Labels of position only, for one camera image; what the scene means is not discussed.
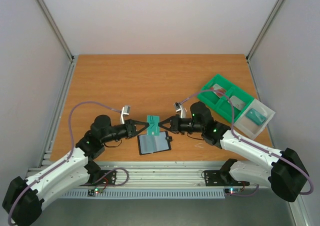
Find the teal green VIP card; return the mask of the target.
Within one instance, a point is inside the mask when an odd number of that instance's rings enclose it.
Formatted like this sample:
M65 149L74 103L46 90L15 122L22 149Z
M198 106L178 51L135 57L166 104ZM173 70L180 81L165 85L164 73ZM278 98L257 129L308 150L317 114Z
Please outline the teal green VIP card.
M160 135L160 117L157 115L148 115L147 122L149 124L147 128L147 135L149 136L159 136Z

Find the black leather card holder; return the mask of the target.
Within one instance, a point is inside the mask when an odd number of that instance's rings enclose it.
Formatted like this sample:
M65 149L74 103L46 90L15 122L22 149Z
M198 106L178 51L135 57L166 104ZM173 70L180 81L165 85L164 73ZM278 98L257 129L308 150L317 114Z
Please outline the black leather card holder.
M173 138L169 136L168 131L161 131L159 135L139 135L137 137L139 154L142 156L170 151L172 141Z

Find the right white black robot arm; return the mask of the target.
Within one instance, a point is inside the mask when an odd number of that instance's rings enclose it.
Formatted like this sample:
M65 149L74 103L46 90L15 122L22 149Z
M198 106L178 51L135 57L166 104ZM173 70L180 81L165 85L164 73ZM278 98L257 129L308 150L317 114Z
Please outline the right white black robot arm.
M207 144L250 161L247 164L236 159L227 160L220 172L225 184L245 181L268 187L291 203L302 194L309 173L296 151L268 147L234 132L228 125L214 120L210 109L202 102L193 103L190 110L190 118L176 114L159 122L158 126L174 134L200 133Z

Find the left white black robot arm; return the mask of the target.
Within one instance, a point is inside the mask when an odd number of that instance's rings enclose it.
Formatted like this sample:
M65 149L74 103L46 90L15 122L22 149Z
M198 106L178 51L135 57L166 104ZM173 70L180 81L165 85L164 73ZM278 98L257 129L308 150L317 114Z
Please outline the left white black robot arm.
M65 192L88 183L96 185L101 168L94 162L108 142L131 139L146 130L149 123L127 119L112 125L107 115L99 115L78 143L61 159L25 179L17 176L6 191L2 207L10 226L30 226L42 211Z

